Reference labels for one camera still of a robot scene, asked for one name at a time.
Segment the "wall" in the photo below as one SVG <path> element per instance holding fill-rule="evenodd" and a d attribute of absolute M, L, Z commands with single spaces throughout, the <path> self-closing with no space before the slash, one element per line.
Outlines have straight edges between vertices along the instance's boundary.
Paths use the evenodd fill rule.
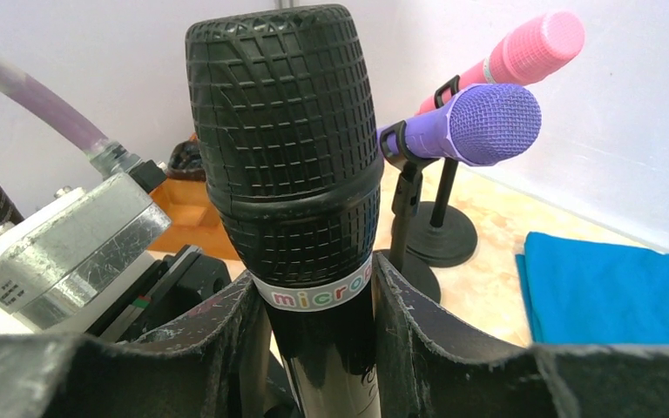
<path fill-rule="evenodd" d="M 413 114 L 515 26 L 547 10 L 577 12 L 585 49 L 529 87 L 543 108 L 540 138 L 476 171 L 669 250 L 669 2 L 341 2 L 355 16 L 381 125 Z"/>
<path fill-rule="evenodd" d="M 382 125 L 413 114 L 518 24 L 555 8 L 575 10 L 586 25 L 585 50 L 530 87 L 544 111 L 540 139 L 520 158 L 480 172 L 669 250 L 669 2 L 341 2 L 355 16 Z M 0 2 L 0 55 L 104 132 L 155 159 L 167 159 L 193 128 L 186 28 L 272 6 L 264 0 L 33 4 Z M 51 151 L 40 155 L 35 147 Z M 61 186 L 94 185 L 98 175 L 78 150 L 0 95 L 0 182 L 30 213 Z"/>
<path fill-rule="evenodd" d="M 144 158 L 167 161 L 193 132 L 184 38 L 195 22 L 273 0 L 0 1 L 0 56 Z M 84 155 L 0 93 L 0 183 L 25 214 L 100 177 Z"/>

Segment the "microphone stand base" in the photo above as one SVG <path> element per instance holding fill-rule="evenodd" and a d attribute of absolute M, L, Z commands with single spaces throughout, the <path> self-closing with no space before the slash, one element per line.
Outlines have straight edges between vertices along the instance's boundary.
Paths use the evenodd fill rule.
<path fill-rule="evenodd" d="M 389 257 L 389 250 L 377 250 L 376 253 L 383 254 L 383 257 Z M 435 303 L 439 304 L 443 296 L 440 290 L 440 282 L 432 269 L 424 261 L 416 256 L 407 253 L 404 257 L 403 269 L 401 274 L 406 281 L 416 290 L 427 296 Z"/>
<path fill-rule="evenodd" d="M 473 222 L 455 207 L 447 206 L 443 225 L 432 226 L 435 202 L 424 202 L 411 222 L 407 251 L 432 267 L 454 267 L 468 261 L 478 247 Z"/>

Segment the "blue cloth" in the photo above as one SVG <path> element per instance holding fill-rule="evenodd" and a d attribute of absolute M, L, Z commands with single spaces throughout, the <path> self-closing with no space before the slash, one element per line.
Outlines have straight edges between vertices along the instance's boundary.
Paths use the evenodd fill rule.
<path fill-rule="evenodd" d="M 535 342 L 669 344 L 669 254 L 529 233 L 517 256 Z"/>

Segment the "microphone stand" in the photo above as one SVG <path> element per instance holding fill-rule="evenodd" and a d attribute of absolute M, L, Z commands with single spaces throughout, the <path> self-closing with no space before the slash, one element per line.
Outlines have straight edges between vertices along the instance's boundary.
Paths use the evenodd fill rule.
<path fill-rule="evenodd" d="M 422 194 L 422 170 L 436 159 L 419 158 L 406 146 L 406 121 L 401 121 L 381 133 L 379 138 L 383 157 L 394 167 L 399 174 L 391 211 L 394 213 L 394 222 L 391 228 L 391 247 L 389 250 L 379 250 L 386 256 L 396 270 L 416 290 L 423 293 L 435 303 L 440 303 L 442 292 L 437 277 L 427 264 L 416 256 L 407 252 L 409 241 L 409 225 L 412 218 L 418 213 L 419 198 Z M 394 154 L 388 145 L 388 137 L 395 135 L 398 153 Z"/>
<path fill-rule="evenodd" d="M 459 82 L 460 77 L 455 76 L 435 91 L 435 108 L 444 106 L 446 90 L 450 89 L 452 96 L 457 94 Z M 445 159 L 435 201 L 426 202 L 419 208 L 414 228 L 409 232 L 409 253 L 433 267 L 461 265 L 470 259 L 478 245 L 473 222 L 465 213 L 449 205 L 457 164 L 454 159 Z"/>

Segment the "orange box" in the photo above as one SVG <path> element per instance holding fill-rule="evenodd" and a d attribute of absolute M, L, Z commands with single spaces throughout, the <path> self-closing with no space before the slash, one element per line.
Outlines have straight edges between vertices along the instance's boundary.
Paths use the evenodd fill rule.
<path fill-rule="evenodd" d="M 205 182 L 167 179 L 150 197 L 172 219 L 172 224 L 149 250 L 177 253 L 183 246 L 192 245 L 211 257 L 240 259 L 206 195 Z"/>

